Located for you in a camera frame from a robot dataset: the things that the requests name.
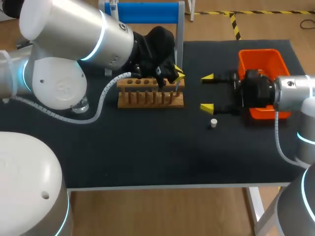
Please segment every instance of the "blue handle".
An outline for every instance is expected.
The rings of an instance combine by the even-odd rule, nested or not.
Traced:
[[[125,24],[177,24],[178,2],[120,2],[119,20]],[[110,4],[105,3],[110,15]]]

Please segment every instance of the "wooden floor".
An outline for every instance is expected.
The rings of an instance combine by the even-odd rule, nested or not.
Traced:
[[[97,0],[86,1],[97,6]],[[196,11],[213,10],[315,10],[315,6],[313,0],[196,0]],[[290,39],[305,72],[315,74],[315,29],[300,29],[303,19],[315,16],[236,16],[243,40]],[[139,33],[153,26],[132,25]],[[164,26],[175,34],[174,25]],[[20,36],[18,22],[0,23],[0,32],[0,49],[14,50]],[[185,40],[235,40],[235,36],[228,17],[196,15],[193,23],[185,22]],[[278,190],[262,187],[260,192],[267,208]],[[73,236],[253,235],[240,188],[78,192],[72,194],[71,203]]]

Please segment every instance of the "hazard tape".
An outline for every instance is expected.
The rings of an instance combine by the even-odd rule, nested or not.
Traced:
[[[236,37],[236,40],[242,40],[240,31],[239,31],[237,24],[236,24],[235,14],[230,14],[230,20],[231,20],[231,23],[233,26],[234,35]]]
[[[315,14],[315,11],[198,11],[195,15],[229,15],[229,14]]]

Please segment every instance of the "black work surface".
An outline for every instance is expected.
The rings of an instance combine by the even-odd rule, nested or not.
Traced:
[[[200,103],[229,102],[227,85],[202,85],[200,78],[237,69],[239,50],[259,48],[279,50],[291,75],[304,74],[286,40],[186,42],[184,109],[117,109],[118,89],[112,88],[93,124],[65,123],[10,101],[0,105],[0,130],[45,142],[58,157],[68,188],[291,182],[302,169],[278,155],[273,124],[245,126],[240,117],[217,115],[217,127],[207,130],[211,116],[199,108]],[[108,80],[102,69],[85,73],[91,79],[92,116]],[[295,121],[292,115],[280,126],[289,157],[295,150]]]

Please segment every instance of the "orange plastic bin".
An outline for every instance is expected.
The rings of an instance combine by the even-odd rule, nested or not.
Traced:
[[[281,75],[290,75],[280,53],[275,49],[241,50],[239,56],[238,73],[244,79],[246,70],[258,70],[260,74],[268,76],[272,81]],[[254,119],[275,119],[273,106],[266,108],[250,108]],[[286,119],[291,112],[279,112],[280,119]]]

